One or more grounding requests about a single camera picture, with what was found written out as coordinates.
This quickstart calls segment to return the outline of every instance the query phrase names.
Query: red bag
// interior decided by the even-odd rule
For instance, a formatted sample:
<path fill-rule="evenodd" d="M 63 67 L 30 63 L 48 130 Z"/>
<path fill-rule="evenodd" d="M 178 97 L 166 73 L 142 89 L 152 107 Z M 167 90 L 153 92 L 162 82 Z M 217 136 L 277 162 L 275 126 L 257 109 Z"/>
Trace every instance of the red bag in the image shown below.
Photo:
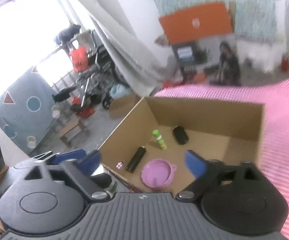
<path fill-rule="evenodd" d="M 79 73 L 89 68 L 86 47 L 75 49 L 69 55 L 72 57 L 73 70 L 75 72 Z"/>

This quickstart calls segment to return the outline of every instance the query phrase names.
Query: black container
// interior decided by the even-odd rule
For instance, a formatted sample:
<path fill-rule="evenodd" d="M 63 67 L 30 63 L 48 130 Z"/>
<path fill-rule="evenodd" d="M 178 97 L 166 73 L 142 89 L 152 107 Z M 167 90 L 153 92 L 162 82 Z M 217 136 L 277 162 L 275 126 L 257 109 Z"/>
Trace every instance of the black container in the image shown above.
<path fill-rule="evenodd" d="M 128 163 L 126 167 L 126 171 L 133 173 L 135 168 L 138 166 L 140 161 L 142 160 L 144 154 L 146 153 L 147 149 L 144 146 L 138 148 L 137 152 L 133 155 L 131 161 Z"/>
<path fill-rule="evenodd" d="M 189 141 L 189 137 L 182 126 L 176 126 L 172 133 L 176 141 L 181 145 L 184 145 Z"/>

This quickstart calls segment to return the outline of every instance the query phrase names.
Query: cardboard box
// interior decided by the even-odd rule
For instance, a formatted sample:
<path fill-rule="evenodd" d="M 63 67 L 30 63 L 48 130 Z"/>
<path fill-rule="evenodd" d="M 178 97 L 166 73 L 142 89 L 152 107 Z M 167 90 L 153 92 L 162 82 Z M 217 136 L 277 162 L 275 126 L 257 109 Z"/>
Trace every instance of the cardboard box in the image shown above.
<path fill-rule="evenodd" d="M 132 93 L 126 97 L 113 100 L 109 108 L 109 116 L 112 119 L 125 117 L 140 99 L 139 96 Z"/>
<path fill-rule="evenodd" d="M 189 98 L 142 98 L 118 127 L 101 145 L 103 165 L 121 180 L 142 192 L 151 192 L 141 182 L 141 170 L 152 160 L 163 158 L 177 165 L 174 180 L 164 191 L 174 195 L 192 181 L 186 168 L 184 153 L 193 150 L 203 158 L 218 159 L 226 164 L 241 161 L 259 164 L 262 153 L 263 105 Z M 189 141 L 178 145 L 172 135 L 176 125 L 185 128 Z M 161 150 L 152 136 L 159 129 L 168 149 Z M 135 169 L 128 173 L 124 167 L 138 147 L 147 153 Z"/>

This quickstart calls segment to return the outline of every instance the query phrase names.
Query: blue circle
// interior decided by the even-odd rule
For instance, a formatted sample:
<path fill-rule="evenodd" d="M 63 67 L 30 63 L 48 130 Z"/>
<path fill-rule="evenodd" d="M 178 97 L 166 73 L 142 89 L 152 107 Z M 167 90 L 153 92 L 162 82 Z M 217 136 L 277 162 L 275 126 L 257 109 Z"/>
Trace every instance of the blue circle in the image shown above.
<path fill-rule="evenodd" d="M 39 111 L 41 108 L 41 100 L 37 97 L 30 97 L 27 101 L 27 108 L 31 112 Z"/>
<path fill-rule="evenodd" d="M 10 139 L 13 139 L 17 136 L 17 133 L 13 130 L 13 128 L 6 124 L 4 127 L 3 127 L 3 131 L 5 132 L 5 134 L 10 138 Z"/>

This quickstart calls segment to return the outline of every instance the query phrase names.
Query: green bottle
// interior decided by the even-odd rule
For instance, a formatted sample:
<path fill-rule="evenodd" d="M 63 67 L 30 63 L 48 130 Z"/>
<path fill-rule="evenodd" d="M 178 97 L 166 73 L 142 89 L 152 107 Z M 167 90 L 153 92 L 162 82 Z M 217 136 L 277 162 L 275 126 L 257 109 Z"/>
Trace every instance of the green bottle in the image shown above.
<path fill-rule="evenodd" d="M 159 130 L 154 130 L 152 132 L 153 136 L 156 138 L 157 140 L 157 143 L 160 145 L 161 149 L 165 150 L 167 147 L 166 147 L 166 143 L 164 142 L 164 139 L 163 137 L 161 136 Z"/>

